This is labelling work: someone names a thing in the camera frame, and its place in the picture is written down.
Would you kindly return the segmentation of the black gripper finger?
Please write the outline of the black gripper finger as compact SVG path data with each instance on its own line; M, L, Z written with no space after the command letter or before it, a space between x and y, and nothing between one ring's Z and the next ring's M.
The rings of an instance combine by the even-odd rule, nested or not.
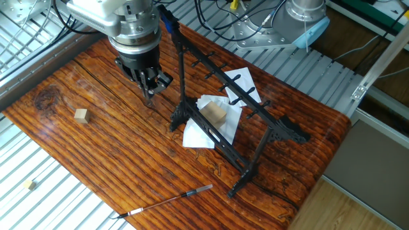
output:
M131 79L136 82L138 87L143 91L143 96L145 98L150 98L149 85L148 85L148 73L146 70L130 70Z
M151 77L149 78L149 95L160 93L165 90L170 83L172 83L173 78L166 72L158 68L154 68Z

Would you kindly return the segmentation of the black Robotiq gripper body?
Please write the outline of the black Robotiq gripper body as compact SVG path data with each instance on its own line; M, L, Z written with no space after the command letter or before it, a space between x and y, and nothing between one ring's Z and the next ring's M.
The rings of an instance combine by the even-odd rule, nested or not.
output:
M141 72L149 79L153 79L158 75L160 70L159 59L160 49L159 45L157 45L155 48L142 54L119 52L115 63L128 79L139 81L141 80Z

